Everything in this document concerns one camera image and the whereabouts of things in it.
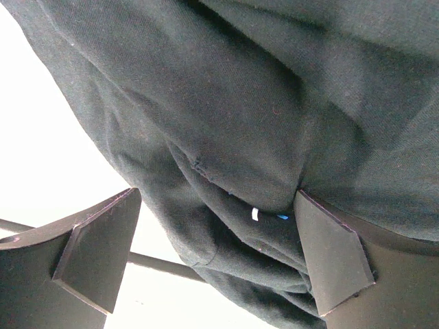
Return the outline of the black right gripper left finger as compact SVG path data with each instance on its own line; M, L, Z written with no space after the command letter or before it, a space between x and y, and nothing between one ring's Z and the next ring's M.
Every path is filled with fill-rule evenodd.
M141 207L129 188L1 240L1 328L103 328L113 313Z

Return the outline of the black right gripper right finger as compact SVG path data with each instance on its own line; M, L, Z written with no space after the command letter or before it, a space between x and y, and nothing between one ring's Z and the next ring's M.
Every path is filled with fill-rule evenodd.
M298 191L294 214L327 328L437 328L438 244L393 233Z

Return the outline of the black t shirt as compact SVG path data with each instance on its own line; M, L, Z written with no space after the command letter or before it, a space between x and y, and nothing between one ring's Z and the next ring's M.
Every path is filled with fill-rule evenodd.
M299 190L438 241L437 1L4 1L179 257L277 328L324 328Z

